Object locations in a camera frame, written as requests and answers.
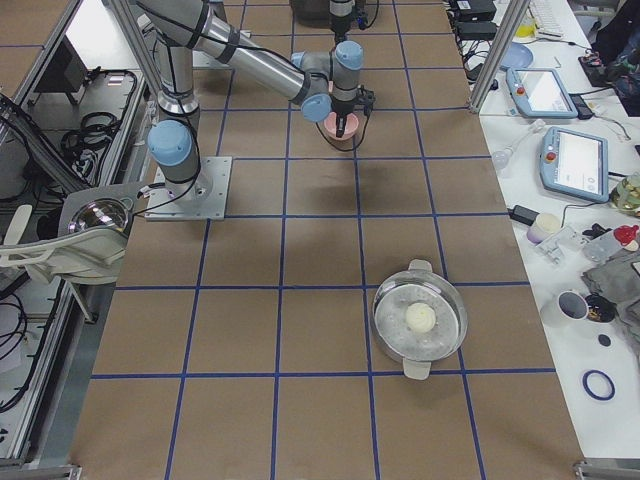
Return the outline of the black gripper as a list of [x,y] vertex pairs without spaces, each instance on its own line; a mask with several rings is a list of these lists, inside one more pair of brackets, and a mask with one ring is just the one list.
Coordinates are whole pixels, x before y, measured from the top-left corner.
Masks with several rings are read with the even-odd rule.
[[351,90],[335,88],[333,92],[333,111],[336,113],[335,136],[341,139],[345,136],[348,124],[348,115],[353,113],[357,106],[363,108],[363,113],[369,117],[375,104],[375,92],[365,87],[356,87]]

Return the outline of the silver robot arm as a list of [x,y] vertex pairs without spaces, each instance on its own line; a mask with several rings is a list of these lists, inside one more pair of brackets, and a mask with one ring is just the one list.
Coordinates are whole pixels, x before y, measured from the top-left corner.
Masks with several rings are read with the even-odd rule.
[[199,103],[193,92],[194,52],[251,76],[298,106],[324,140],[336,147],[352,137],[354,110],[373,110],[375,94],[360,82],[362,46],[346,38],[350,1],[330,4],[335,45],[327,52],[295,52],[289,58],[254,43],[227,23],[208,1],[140,1],[161,46],[159,103],[165,119],[152,127],[149,151],[164,175],[168,203],[193,207],[210,195],[197,140]]
[[356,12],[354,0],[330,0],[329,19],[334,42],[339,44],[347,39]]

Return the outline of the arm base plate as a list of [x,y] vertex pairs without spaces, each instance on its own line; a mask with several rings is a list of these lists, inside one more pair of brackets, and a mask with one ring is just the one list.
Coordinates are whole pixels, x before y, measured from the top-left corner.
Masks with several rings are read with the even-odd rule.
[[162,188],[152,189],[143,216],[148,221],[223,220],[226,211],[232,158],[205,156],[200,159],[201,171],[194,186],[184,196],[189,183],[167,183],[161,167],[156,168],[155,183]]

